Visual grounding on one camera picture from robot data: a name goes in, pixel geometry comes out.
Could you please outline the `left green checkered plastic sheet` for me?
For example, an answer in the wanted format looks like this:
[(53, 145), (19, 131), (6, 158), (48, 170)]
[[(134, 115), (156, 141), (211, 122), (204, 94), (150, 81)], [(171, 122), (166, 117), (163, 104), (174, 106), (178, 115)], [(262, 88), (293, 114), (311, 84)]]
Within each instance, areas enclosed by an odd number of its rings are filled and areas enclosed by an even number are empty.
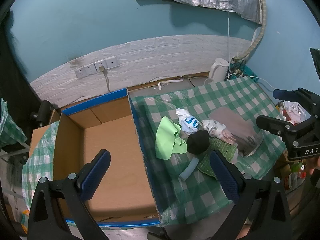
[(59, 122), (56, 121), (33, 131), (29, 158), (22, 169), (22, 195), (30, 209), (31, 202), (41, 177), (53, 179), (53, 157)]

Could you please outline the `green checkered tablecloth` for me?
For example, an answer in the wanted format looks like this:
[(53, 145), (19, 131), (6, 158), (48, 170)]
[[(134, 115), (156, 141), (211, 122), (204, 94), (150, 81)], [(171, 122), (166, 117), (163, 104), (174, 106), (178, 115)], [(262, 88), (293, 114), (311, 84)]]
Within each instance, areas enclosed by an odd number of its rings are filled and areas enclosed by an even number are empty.
[(258, 116), (280, 113), (249, 77), (132, 102), (163, 226), (194, 223), (230, 204), (210, 167), (212, 151), (261, 179), (285, 150), (280, 137), (257, 127)]

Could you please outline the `blue-edged cardboard box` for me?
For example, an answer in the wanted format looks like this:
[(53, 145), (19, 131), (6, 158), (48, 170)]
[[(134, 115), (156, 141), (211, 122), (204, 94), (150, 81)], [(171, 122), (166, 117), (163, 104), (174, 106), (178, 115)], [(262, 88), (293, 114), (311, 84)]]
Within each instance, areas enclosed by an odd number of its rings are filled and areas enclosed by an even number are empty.
[(135, 228), (158, 225), (136, 111), (129, 93), (120, 89), (62, 111), (54, 140), (53, 178), (77, 173), (100, 150), (108, 169), (86, 202), (100, 226)]

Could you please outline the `white blue plastic bag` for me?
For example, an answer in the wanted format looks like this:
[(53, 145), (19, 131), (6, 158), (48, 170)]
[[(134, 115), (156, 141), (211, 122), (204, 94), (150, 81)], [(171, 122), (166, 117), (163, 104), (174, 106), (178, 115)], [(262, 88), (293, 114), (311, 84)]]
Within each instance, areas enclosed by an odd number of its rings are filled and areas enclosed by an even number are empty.
[(199, 121), (187, 110), (177, 108), (176, 114), (178, 116), (178, 122), (181, 129), (185, 134), (191, 135), (199, 130)]

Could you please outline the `white wall socket strip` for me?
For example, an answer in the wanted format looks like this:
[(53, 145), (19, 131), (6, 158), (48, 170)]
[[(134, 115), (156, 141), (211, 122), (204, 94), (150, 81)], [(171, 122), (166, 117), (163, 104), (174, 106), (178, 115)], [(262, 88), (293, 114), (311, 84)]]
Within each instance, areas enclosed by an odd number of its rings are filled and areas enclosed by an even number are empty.
[(84, 67), (80, 67), (74, 70), (74, 73), (78, 79), (82, 79), (89, 75), (94, 75), (106, 70), (119, 67), (120, 63), (116, 56), (108, 57), (102, 60), (98, 60), (94, 63), (90, 63)]

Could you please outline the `grey cloth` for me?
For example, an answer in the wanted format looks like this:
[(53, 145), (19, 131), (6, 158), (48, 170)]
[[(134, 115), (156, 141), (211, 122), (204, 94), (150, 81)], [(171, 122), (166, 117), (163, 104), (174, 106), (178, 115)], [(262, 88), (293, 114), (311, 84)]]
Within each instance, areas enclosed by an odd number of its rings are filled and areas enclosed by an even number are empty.
[(227, 107), (220, 107), (208, 115), (209, 119), (224, 124), (232, 133), (238, 145), (238, 151), (244, 156), (253, 155), (264, 140), (264, 134), (256, 130), (251, 120), (243, 117)]

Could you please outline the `black soft ball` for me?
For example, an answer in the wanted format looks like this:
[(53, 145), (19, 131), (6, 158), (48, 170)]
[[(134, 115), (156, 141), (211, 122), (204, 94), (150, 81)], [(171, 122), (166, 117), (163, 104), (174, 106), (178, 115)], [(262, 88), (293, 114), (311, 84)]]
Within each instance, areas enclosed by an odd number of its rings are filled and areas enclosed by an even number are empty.
[(194, 155), (200, 155), (206, 152), (209, 146), (209, 134), (207, 131), (197, 131), (189, 135), (187, 139), (187, 151)]

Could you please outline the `far left checkered cloth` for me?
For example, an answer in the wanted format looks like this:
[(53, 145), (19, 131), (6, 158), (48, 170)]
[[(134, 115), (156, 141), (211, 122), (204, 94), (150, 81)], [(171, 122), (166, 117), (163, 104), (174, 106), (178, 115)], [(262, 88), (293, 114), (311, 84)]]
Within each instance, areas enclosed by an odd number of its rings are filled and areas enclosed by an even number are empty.
[(27, 137), (21, 128), (14, 122), (9, 114), (8, 104), (1, 98), (1, 130), (0, 130), (0, 146), (1, 148), (7, 145), (25, 143)]

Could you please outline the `white power strip on floor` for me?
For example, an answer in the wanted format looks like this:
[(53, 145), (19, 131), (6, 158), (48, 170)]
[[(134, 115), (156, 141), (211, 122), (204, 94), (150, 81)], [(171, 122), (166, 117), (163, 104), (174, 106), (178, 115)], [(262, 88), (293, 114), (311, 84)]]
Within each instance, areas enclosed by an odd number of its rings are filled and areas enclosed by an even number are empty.
[(177, 83), (177, 82), (183, 82), (183, 79), (159, 81), (157, 86), (158, 86), (159, 90), (162, 90), (162, 85), (168, 84), (168, 83)]

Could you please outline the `striped insulated pipe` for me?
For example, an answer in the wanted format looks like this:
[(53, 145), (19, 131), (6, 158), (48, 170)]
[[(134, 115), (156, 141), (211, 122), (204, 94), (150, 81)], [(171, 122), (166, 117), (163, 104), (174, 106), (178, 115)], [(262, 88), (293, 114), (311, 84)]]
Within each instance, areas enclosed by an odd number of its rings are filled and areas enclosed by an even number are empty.
[(244, 60), (245, 62), (249, 60), (252, 54), (255, 52), (260, 42), (265, 34), (267, 25), (267, 4), (266, 0), (259, 0), (260, 2), (260, 22), (254, 30), (250, 46), (241, 54), (236, 55), (232, 58), (232, 61), (239, 62)]

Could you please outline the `white electric kettle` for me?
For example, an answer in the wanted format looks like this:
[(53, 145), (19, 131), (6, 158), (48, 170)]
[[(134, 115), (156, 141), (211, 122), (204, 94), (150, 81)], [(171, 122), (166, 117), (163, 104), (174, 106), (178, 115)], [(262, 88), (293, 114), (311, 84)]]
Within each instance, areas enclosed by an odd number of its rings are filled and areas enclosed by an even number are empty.
[(216, 58), (215, 62), (212, 64), (210, 68), (208, 78), (213, 82), (221, 82), (225, 79), (228, 68), (228, 61), (222, 58)]

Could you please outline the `light green cloth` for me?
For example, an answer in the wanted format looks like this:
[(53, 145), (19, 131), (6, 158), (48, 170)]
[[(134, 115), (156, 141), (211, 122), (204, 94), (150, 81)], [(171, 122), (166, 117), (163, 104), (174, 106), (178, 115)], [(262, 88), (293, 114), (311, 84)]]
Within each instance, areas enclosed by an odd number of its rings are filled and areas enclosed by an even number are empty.
[(169, 160), (172, 154), (187, 152), (187, 142), (180, 137), (181, 127), (164, 116), (159, 123), (155, 137), (156, 158)]

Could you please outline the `light blue foam cylinder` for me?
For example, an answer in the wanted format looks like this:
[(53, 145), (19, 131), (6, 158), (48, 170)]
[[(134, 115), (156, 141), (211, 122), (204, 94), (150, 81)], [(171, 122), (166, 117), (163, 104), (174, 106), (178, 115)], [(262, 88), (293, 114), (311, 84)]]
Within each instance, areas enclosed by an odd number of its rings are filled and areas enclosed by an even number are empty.
[(185, 170), (179, 175), (179, 177), (183, 181), (186, 181), (190, 177), (190, 175), (194, 172), (194, 170), (197, 167), (198, 163), (199, 163), (199, 159), (198, 158), (191, 159), (190, 163), (185, 168)]

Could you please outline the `patterned white pink bag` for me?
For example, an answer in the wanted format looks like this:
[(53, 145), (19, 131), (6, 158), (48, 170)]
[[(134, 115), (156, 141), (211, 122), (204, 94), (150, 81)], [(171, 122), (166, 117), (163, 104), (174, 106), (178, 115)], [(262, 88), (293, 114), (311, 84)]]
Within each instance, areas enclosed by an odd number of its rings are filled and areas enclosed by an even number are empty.
[(217, 139), (220, 139), (230, 145), (234, 145), (236, 143), (236, 139), (232, 133), (224, 124), (221, 124), (218, 121), (212, 119), (202, 120), (201, 126), (205, 131), (208, 132), (210, 137), (216, 137)]

